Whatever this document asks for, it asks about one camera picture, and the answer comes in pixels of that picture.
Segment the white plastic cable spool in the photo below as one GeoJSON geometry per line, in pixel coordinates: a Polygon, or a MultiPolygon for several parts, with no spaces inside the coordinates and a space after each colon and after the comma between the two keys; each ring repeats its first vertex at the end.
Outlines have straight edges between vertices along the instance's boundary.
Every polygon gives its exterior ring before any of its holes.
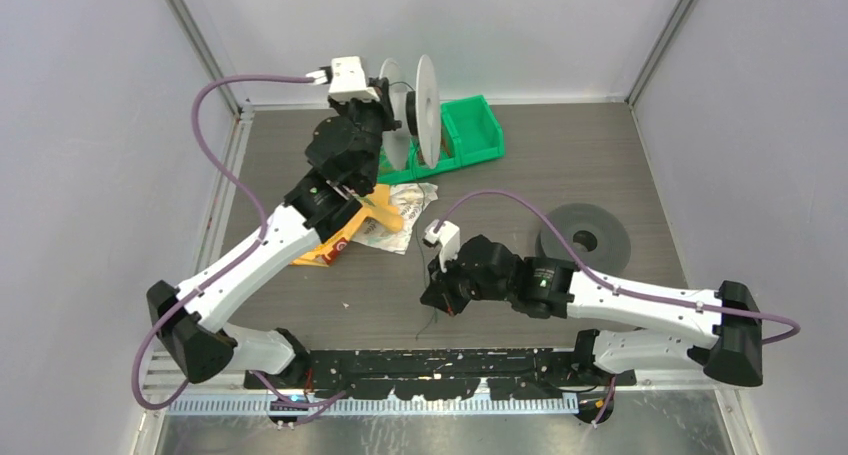
{"type": "Polygon", "coordinates": [[[390,166],[404,170],[414,140],[428,168],[439,162],[442,143],[441,102],[434,64],[429,56],[419,59],[414,84],[409,85],[400,65],[392,58],[383,61],[381,78],[389,81],[388,96],[394,119],[400,127],[383,134],[383,150],[390,166]]]}

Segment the dark grey cable spool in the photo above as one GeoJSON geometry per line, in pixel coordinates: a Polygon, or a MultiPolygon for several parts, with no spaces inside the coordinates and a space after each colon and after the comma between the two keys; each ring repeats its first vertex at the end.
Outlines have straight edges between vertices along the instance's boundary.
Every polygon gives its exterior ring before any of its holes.
{"type": "Polygon", "coordinates": [[[622,275],[631,258],[631,240],[623,223],[604,208],[570,203],[547,214],[581,260],[590,268],[622,275]]]}

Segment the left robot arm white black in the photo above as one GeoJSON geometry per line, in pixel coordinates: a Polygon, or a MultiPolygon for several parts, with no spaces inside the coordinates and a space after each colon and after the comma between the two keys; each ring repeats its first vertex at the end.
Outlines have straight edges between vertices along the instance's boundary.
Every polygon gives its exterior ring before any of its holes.
{"type": "Polygon", "coordinates": [[[383,134],[399,127],[387,78],[344,102],[329,98],[335,115],[320,122],[305,154],[311,166],[258,231],[213,265],[171,286],[154,284],[147,300],[154,333],[187,381],[199,384],[226,369],[262,371],[284,389],[307,373],[304,350],[282,329],[232,325],[234,312],[295,259],[339,232],[374,191],[383,134]]]}

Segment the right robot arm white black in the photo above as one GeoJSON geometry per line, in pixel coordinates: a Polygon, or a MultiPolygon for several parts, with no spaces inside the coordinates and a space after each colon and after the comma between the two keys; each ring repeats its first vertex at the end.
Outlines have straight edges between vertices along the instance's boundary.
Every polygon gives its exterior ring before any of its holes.
{"type": "Polygon", "coordinates": [[[534,319],[611,321],[628,332],[586,329],[574,343],[571,372],[584,385],[630,370],[700,368],[720,383],[763,383],[762,323],[749,288],[677,290],[607,274],[587,275],[570,260],[520,257],[478,235],[451,258],[437,255],[421,304],[448,315],[472,301],[506,302],[534,319]]]}

